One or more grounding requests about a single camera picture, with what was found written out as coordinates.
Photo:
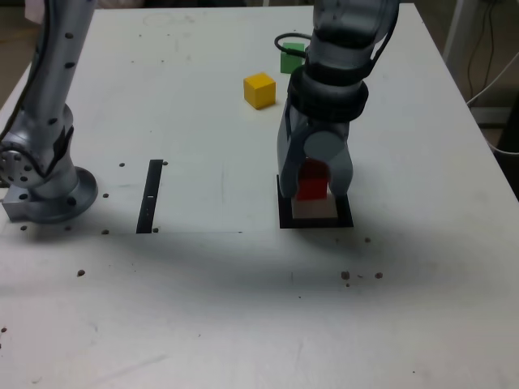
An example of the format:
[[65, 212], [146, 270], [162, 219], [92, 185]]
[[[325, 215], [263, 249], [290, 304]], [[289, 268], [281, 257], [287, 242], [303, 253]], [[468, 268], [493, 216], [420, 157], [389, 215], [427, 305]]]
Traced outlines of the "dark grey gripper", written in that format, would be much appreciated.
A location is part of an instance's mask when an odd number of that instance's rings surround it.
[[345, 197], [353, 179], [353, 163], [345, 140], [349, 122], [327, 122], [300, 113], [286, 103], [277, 135], [277, 163], [281, 195], [298, 193], [298, 175], [307, 157], [328, 168], [328, 186], [336, 197]]

